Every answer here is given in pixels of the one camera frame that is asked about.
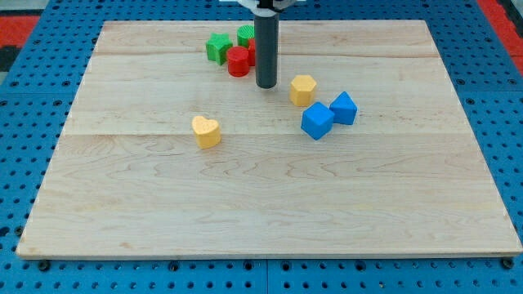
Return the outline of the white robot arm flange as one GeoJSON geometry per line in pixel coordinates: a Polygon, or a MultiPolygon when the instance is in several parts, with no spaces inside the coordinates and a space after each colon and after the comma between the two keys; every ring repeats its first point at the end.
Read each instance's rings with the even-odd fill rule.
{"type": "Polygon", "coordinates": [[[224,5],[240,5],[249,9],[255,16],[273,16],[285,9],[306,3],[306,0],[219,0],[224,5]]]}

